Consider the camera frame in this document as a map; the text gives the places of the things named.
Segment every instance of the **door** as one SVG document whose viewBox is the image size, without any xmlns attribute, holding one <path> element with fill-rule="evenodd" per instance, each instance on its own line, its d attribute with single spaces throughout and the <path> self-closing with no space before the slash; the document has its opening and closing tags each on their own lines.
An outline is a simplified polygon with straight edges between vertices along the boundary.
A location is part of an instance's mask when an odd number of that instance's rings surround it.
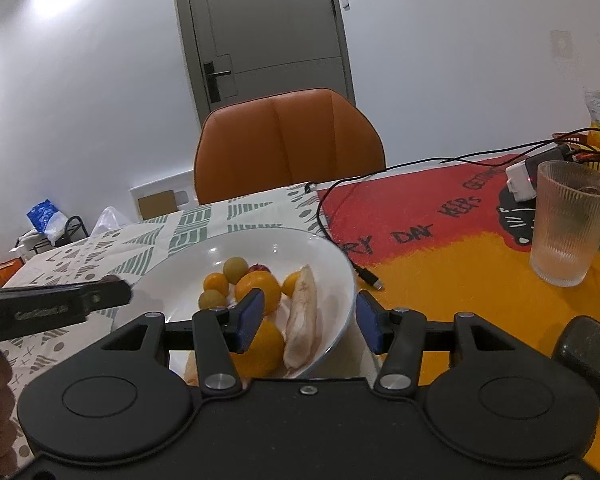
<svg viewBox="0 0 600 480">
<path fill-rule="evenodd" d="M 192 87 L 209 111 L 305 88 L 330 88 L 352 100 L 334 0 L 189 0 L 189 7 L 198 59 L 187 55 L 187 63 L 192 78 L 202 76 L 203 86 Z M 187 53 L 184 31 L 183 40 Z"/>
</svg>

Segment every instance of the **black cable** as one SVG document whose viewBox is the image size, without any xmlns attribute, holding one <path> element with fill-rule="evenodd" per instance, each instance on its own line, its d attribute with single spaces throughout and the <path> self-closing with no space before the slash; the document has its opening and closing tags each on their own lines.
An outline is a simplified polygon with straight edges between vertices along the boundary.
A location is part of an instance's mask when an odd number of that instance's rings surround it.
<svg viewBox="0 0 600 480">
<path fill-rule="evenodd" d="M 320 219 L 320 211 L 322 209 L 322 205 L 324 204 L 324 201 L 330 195 L 331 191 L 333 191 L 337 186 L 339 186 L 340 184 L 342 184 L 344 182 L 353 182 L 354 180 L 361 180 L 364 178 L 369 178 L 370 176 L 374 176 L 374 175 L 380 174 L 380 173 L 385 173 L 385 172 L 391 171 L 391 170 L 397 170 L 398 168 L 406 168 L 407 166 L 414 166 L 415 164 L 423 164 L 424 162 L 433 162 L 436 160 L 439 161 L 440 164 L 443 164 L 444 162 L 465 162 L 467 164 L 473 164 L 474 166 L 482 166 L 482 167 L 487 167 L 487 168 L 499 168 L 502 166 L 506 166 L 506 165 L 512 163 L 514 160 L 517 160 L 525 155 L 528 155 L 529 153 L 531 153 L 535 150 L 538 150 L 539 148 L 542 148 L 543 146 L 547 146 L 551 143 L 559 143 L 559 142 L 568 142 L 570 144 L 577 144 L 579 146 L 584 146 L 586 148 L 589 148 L 591 150 L 591 152 L 600 154 L 600 150 L 596 150 L 595 148 L 593 148 L 592 146 L 589 146 L 588 144 L 586 144 L 584 142 L 579 142 L 578 140 L 567 139 L 567 137 L 569 137 L 569 136 L 573 136 L 573 135 L 584 133 L 584 132 L 600 132 L 600 128 L 580 128 L 578 130 L 573 130 L 572 132 L 563 132 L 561 134 L 556 134 L 557 135 L 556 138 L 552 137 L 551 139 L 536 140 L 535 142 L 526 142 L 525 144 L 517 144 L 516 146 L 511 146 L 510 148 L 504 148 L 501 150 L 487 150 L 484 152 L 469 153 L 467 155 L 458 156 L 456 158 L 450 158 L 450 157 L 446 157 L 446 156 L 435 156 L 435 157 L 431 157 L 431 158 L 422 158 L 421 160 L 414 160 L 412 162 L 404 162 L 402 164 L 396 164 L 395 166 L 390 166 L 388 168 L 384 168 L 384 170 L 372 171 L 371 173 L 367 173 L 367 174 L 360 175 L 360 176 L 350 176 L 347 178 L 341 178 L 340 180 L 337 180 L 336 182 L 331 184 L 329 189 L 327 189 L 325 194 L 318 201 L 318 205 L 316 208 L 315 220 L 318 224 L 318 227 L 320 228 L 320 231 L 324 235 L 324 237 L 327 238 L 327 240 L 330 241 L 331 243 L 333 243 L 334 245 L 338 246 L 336 241 L 331 237 L 331 235 L 327 231 L 325 225 L 322 223 L 322 220 Z M 512 150 L 518 150 L 520 148 L 528 148 L 529 146 L 531 146 L 531 149 L 526 150 L 523 153 L 519 153 L 516 156 L 513 156 L 510 159 L 507 159 L 503 162 L 499 162 L 497 164 L 488 164 L 486 162 L 476 162 L 473 160 L 466 160 L 470 156 L 492 155 L 493 153 L 510 152 Z M 316 184 L 317 184 L 317 182 L 307 182 L 304 185 L 304 192 L 308 193 L 311 190 L 311 186 L 315 186 Z M 348 254 L 345 254 L 345 256 L 350 261 L 351 265 L 353 266 L 354 270 L 356 271 L 356 274 L 365 283 L 372 286 L 373 288 L 376 288 L 377 290 L 381 290 L 384 287 L 384 284 L 382 283 L 382 281 L 374 273 L 372 273 L 368 269 L 365 269 L 365 267 L 361 267 L 361 266 L 357 265 L 355 262 L 353 262 L 353 260 L 349 257 Z"/>
</svg>

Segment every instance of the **banana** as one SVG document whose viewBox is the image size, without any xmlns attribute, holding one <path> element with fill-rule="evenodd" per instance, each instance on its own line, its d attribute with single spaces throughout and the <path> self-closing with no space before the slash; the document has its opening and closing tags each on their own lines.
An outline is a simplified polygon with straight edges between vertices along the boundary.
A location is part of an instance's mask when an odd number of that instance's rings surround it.
<svg viewBox="0 0 600 480">
<path fill-rule="evenodd" d="M 311 267 L 304 266 L 291 297 L 289 319 L 286 321 L 285 366 L 295 370 L 311 357 L 318 316 L 318 297 Z"/>
</svg>

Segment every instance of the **orange chair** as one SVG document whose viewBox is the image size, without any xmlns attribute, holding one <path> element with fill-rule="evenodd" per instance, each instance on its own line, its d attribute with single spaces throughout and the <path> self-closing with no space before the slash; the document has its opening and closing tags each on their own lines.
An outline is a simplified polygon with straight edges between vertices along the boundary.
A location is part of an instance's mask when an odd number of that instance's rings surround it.
<svg viewBox="0 0 600 480">
<path fill-rule="evenodd" d="M 368 119 L 336 92 L 314 89 L 214 111 L 202 127 L 194 181 L 206 204 L 385 167 Z"/>
</svg>

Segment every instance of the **ribbed glass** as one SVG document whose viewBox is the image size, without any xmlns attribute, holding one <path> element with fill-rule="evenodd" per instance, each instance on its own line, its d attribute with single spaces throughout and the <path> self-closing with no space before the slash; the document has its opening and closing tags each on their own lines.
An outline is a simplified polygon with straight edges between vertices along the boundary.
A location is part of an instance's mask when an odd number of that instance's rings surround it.
<svg viewBox="0 0 600 480">
<path fill-rule="evenodd" d="M 530 263 L 546 282 L 575 286 L 600 246 L 600 173 L 548 160 L 538 166 L 538 198 Z"/>
</svg>

